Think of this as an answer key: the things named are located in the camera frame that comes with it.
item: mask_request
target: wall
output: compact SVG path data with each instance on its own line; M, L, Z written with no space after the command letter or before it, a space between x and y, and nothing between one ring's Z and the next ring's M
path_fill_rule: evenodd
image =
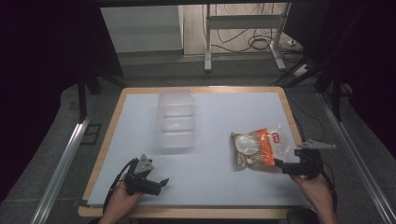
M183 49L182 7L101 8L116 52Z

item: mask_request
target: clear plastic container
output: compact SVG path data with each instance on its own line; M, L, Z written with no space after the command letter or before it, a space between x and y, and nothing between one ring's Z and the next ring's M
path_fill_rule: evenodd
M194 142L194 100L189 90L162 91L156 132L163 147L191 147Z

